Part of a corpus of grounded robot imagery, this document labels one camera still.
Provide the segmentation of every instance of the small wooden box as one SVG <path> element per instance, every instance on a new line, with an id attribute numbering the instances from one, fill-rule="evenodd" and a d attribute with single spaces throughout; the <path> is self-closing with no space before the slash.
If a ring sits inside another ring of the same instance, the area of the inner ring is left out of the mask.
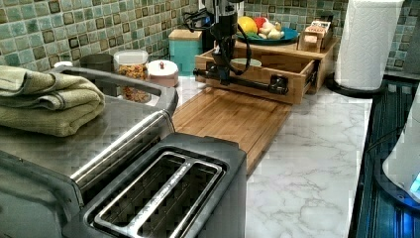
<path id="1" fill-rule="evenodd" d="M 299 51 L 320 53 L 323 49 L 327 48 L 333 39 L 334 28 L 331 27 L 329 31 L 323 35 L 322 33 L 313 32 L 301 32 L 297 43 L 297 49 Z M 306 37 L 314 37 L 317 39 L 316 43 L 310 43 L 305 41 Z"/>

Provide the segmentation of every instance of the white marble countertop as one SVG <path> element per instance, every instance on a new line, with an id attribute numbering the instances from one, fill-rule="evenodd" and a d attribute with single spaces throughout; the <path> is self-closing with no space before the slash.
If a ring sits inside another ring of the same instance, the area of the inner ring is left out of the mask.
<path id="1" fill-rule="evenodd" d="M 203 87 L 182 77 L 178 105 Z M 348 236 L 370 106 L 325 87 L 293 105 L 248 179 L 247 238 Z"/>

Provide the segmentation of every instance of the dish towel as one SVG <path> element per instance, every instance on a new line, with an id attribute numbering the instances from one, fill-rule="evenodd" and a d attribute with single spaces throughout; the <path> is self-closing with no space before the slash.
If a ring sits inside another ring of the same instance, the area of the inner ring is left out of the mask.
<path id="1" fill-rule="evenodd" d="M 105 107 L 81 76 L 0 65 L 0 125 L 58 137 L 73 135 Z"/>

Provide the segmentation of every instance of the nuts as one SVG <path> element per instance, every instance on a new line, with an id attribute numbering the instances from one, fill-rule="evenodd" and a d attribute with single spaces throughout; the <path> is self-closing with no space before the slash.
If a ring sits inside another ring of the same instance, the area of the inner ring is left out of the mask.
<path id="1" fill-rule="evenodd" d="M 131 78 L 146 80 L 148 77 L 147 70 L 148 69 L 144 64 L 120 65 L 118 68 L 118 73 Z M 130 101 L 148 102 L 150 100 L 150 95 L 148 93 L 133 87 L 123 87 L 122 93 L 124 98 Z"/>

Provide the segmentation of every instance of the cutting board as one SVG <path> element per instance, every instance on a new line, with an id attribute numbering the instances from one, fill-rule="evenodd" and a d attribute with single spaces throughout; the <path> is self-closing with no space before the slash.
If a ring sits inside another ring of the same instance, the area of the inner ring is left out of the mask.
<path id="1" fill-rule="evenodd" d="M 237 142 L 250 175 L 287 119 L 291 104 L 209 87 L 178 107 L 175 131 Z"/>

